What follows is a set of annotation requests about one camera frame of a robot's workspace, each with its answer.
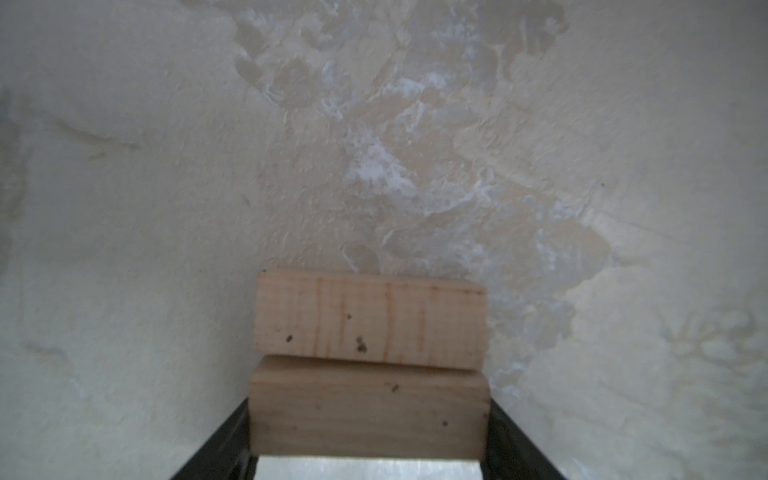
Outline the natural wood block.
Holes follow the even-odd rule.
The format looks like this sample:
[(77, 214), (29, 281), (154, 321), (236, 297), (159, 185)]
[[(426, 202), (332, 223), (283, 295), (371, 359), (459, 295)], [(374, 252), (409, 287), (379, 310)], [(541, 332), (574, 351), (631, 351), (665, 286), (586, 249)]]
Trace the natural wood block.
[(264, 354), (479, 370), (488, 294), (466, 281), (328, 271), (262, 272), (255, 348)]
[(477, 371), (270, 355), (248, 407), (256, 455), (481, 460), (491, 397)]

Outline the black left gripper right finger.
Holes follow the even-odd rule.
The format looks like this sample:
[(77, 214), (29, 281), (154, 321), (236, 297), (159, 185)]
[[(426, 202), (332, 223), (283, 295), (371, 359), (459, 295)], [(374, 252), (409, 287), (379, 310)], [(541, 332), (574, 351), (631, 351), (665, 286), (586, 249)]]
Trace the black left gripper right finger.
[(494, 399), (481, 472), (484, 480), (565, 480)]

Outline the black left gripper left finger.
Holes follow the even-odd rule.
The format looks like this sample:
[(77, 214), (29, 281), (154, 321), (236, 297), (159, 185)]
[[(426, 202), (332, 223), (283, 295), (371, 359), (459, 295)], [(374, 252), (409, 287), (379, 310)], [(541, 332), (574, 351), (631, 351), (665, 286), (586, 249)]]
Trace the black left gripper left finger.
[(250, 450), (250, 417), (245, 399), (172, 480), (254, 479), (257, 456)]

